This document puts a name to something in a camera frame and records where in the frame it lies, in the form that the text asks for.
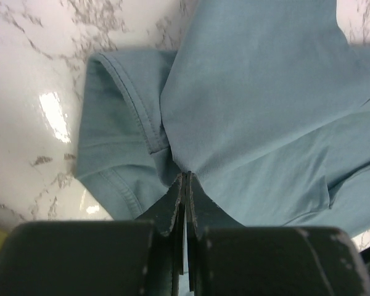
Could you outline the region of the blue-grey t-shirt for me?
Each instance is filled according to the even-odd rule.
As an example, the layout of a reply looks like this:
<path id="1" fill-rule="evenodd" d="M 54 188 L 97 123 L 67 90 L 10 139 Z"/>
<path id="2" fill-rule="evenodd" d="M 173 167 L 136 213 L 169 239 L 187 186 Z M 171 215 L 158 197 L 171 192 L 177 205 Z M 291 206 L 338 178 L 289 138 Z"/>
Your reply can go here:
<path id="1" fill-rule="evenodd" d="M 135 220 L 186 174 L 246 227 L 370 228 L 370 44 L 335 1 L 199 1 L 177 51 L 93 54 L 76 178 Z"/>

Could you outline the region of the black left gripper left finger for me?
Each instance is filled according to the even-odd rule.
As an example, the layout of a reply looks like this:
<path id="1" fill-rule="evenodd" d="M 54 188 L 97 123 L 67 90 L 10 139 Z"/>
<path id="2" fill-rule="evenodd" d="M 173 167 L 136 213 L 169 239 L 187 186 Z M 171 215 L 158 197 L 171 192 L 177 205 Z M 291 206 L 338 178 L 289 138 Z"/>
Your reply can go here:
<path id="1" fill-rule="evenodd" d="M 40 221 L 0 249 L 0 295 L 178 295 L 185 175 L 135 220 Z"/>

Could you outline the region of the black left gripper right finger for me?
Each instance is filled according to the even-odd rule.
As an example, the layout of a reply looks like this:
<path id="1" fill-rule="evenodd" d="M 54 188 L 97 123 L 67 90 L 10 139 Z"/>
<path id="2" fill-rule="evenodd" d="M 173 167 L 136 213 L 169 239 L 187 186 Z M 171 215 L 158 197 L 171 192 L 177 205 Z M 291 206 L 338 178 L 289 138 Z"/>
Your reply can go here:
<path id="1" fill-rule="evenodd" d="M 345 232 L 246 227 L 186 174 L 189 288 L 195 295 L 370 295 L 367 268 Z"/>

